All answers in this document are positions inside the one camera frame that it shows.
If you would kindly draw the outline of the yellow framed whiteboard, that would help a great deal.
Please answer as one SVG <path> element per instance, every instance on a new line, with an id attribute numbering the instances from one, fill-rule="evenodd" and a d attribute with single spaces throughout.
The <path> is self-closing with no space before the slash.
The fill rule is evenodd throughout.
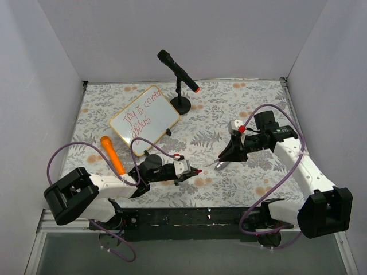
<path id="1" fill-rule="evenodd" d="M 163 92 L 152 85 L 117 113 L 109 125 L 130 146 L 134 138 L 156 143 L 180 118 Z"/>

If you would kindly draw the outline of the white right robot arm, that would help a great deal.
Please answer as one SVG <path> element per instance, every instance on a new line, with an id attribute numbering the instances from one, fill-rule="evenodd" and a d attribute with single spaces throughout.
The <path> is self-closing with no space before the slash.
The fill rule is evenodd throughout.
<path id="1" fill-rule="evenodd" d="M 300 228 L 307 238 L 346 231 L 350 224 L 353 196 L 347 188 L 338 188 L 324 176 L 313 160 L 302 152 L 302 144 L 295 130 L 280 126 L 272 111 L 255 115 L 257 133 L 246 135 L 241 120 L 228 123 L 231 139 L 219 154 L 221 162 L 245 162 L 248 154 L 271 150 L 289 169 L 298 184 L 304 204 L 285 199 L 267 199 L 261 202 L 260 223 L 274 227 L 285 222 Z"/>

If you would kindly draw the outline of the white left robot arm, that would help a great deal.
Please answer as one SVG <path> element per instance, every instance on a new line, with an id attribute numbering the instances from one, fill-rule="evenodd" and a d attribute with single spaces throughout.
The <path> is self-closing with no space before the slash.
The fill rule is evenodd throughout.
<path id="1" fill-rule="evenodd" d="M 59 226 L 84 218 L 116 229 L 121 225 L 122 215 L 113 199 L 137 198 L 150 191 L 150 183 L 172 180 L 178 185 L 200 172 L 183 156 L 175 155 L 172 163 L 163 164 L 160 156 L 152 154 L 122 179 L 76 168 L 48 187 L 44 197 Z"/>

